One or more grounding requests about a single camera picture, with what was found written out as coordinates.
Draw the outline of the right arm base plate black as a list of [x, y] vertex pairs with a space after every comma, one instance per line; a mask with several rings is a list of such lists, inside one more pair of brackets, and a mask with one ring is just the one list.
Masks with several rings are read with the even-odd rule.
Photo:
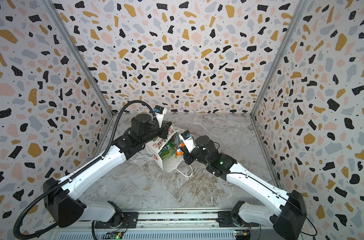
[[219, 223], [219, 226], [221, 228], [226, 228], [226, 227], [249, 228], [249, 227], [260, 226], [257, 223], [248, 223], [243, 221], [240, 217], [236, 217], [235, 214], [232, 214], [231, 211], [219, 211], [216, 222]]

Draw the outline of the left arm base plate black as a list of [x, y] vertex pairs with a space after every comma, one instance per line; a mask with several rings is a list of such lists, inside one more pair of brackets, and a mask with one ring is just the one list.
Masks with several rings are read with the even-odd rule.
[[120, 215], [114, 215], [108, 222], [97, 221], [94, 228], [108, 230], [135, 229], [138, 216], [139, 212], [123, 212]]

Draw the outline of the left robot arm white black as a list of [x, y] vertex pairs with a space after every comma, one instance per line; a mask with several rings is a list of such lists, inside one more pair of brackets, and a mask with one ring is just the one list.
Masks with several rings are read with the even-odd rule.
[[154, 139], [166, 139], [172, 123], [156, 123], [148, 114], [139, 114], [131, 120], [131, 127], [113, 140], [107, 154], [92, 166], [83, 166], [72, 175], [60, 179], [59, 186], [54, 179], [47, 180], [44, 191], [54, 187], [57, 190], [44, 198], [44, 206], [60, 228], [66, 228], [78, 221], [98, 221], [111, 228], [123, 222], [122, 210], [113, 201], [107, 203], [87, 202], [82, 194], [110, 170], [124, 163]]

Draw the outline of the white paper bag red flower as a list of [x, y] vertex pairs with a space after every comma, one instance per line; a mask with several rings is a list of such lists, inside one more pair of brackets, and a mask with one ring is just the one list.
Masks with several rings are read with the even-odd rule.
[[140, 153], [146, 154], [160, 167], [165, 173], [171, 173], [172, 171], [179, 172], [182, 176], [190, 178], [193, 176], [193, 168], [186, 173], [182, 172], [178, 166], [184, 162], [184, 154], [179, 147], [184, 147], [179, 135], [183, 132], [183, 129], [171, 126], [168, 129], [168, 135], [166, 139], [156, 137], [145, 144], [144, 149]]

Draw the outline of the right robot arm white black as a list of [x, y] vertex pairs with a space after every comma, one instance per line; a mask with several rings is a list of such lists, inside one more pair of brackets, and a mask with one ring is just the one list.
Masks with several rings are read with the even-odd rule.
[[285, 240], [297, 240], [307, 219], [307, 210], [302, 194], [287, 192], [275, 187], [251, 173], [240, 162], [220, 153], [208, 136], [194, 139], [189, 131], [179, 136], [184, 161], [191, 165], [197, 161], [205, 165], [215, 177], [228, 181], [248, 192], [265, 206], [255, 206], [239, 201], [231, 211], [236, 226], [256, 223], [272, 227]]

